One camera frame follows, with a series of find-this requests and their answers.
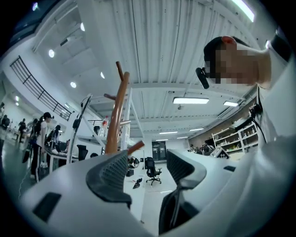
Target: ceiling light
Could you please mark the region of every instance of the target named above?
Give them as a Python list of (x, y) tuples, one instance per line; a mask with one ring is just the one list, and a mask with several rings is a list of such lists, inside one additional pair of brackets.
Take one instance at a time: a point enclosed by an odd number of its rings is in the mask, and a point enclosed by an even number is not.
[(54, 57), (54, 56), (55, 56), (55, 52), (54, 52), (53, 50), (49, 50), (49, 51), (48, 51), (48, 55), (49, 55), (50, 57)]
[(32, 10), (35, 11), (37, 8), (38, 8), (38, 3), (34, 2), (33, 3)]
[(80, 29), (81, 29), (82, 31), (85, 31), (83, 23), (80, 24)]
[(236, 107), (236, 106), (238, 106), (238, 103), (225, 101), (223, 105)]
[(232, 0), (254, 22), (254, 13), (242, 0)]
[(269, 40), (267, 40), (266, 43), (265, 43), (265, 47), (266, 47), (267, 49), (269, 48), (269, 47), (268, 47), (268, 46), (269, 46), (269, 43), (270, 43)]
[(196, 128), (196, 129), (191, 129), (189, 131), (199, 131), (199, 130), (202, 130), (202, 129), (204, 129), (204, 128)]
[(159, 134), (170, 134), (170, 133), (177, 133), (177, 131), (160, 132)]
[(190, 98), (190, 97), (175, 97), (173, 99), (174, 104), (206, 104), (209, 99), (205, 98)]
[(71, 85), (73, 88), (76, 88), (76, 83), (75, 83), (75, 82), (71, 82), (70, 85)]

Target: floor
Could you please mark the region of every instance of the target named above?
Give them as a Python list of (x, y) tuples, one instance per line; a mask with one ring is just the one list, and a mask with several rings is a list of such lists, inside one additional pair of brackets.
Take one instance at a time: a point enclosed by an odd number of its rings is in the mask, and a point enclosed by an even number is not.
[(158, 236), (158, 222), (160, 208), (163, 198), (176, 189), (177, 185), (167, 169), (167, 164), (155, 164), (157, 168), (162, 168), (160, 174), (161, 184), (154, 181), (151, 186), (149, 182), (145, 184), (145, 197), (142, 210), (141, 221), (143, 226), (153, 235)]
[(30, 179), (30, 162), (22, 163), (24, 144), (12, 139), (6, 139), (2, 150), (2, 165), (4, 170), (4, 184), (13, 201), (35, 184)]

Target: cable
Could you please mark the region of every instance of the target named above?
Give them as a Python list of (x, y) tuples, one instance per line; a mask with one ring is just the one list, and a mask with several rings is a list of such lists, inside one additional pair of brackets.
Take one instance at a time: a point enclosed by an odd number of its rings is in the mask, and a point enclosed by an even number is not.
[(254, 123), (256, 124), (256, 126), (260, 129), (260, 131), (261, 131), (261, 133), (262, 133), (262, 136), (263, 136), (263, 138), (264, 138), (264, 141), (265, 141), (265, 143), (267, 143), (267, 142), (266, 142), (266, 139), (265, 139), (265, 136), (264, 136), (264, 133), (263, 133), (261, 127), (259, 126), (259, 124), (257, 123), (257, 121), (256, 121), (255, 119), (253, 119), (253, 122), (254, 122)]
[(27, 172), (26, 172), (24, 178), (22, 179), (22, 181), (21, 181), (21, 183), (20, 183), (20, 185), (19, 185), (19, 189), (18, 189), (18, 199), (20, 199), (20, 191), (21, 191), (21, 189), (22, 189), (22, 184), (23, 184), (23, 182), (25, 181), (25, 179), (26, 179), (26, 177), (27, 177), (27, 175), (28, 175), (29, 172), (30, 172), (30, 169), (27, 170)]

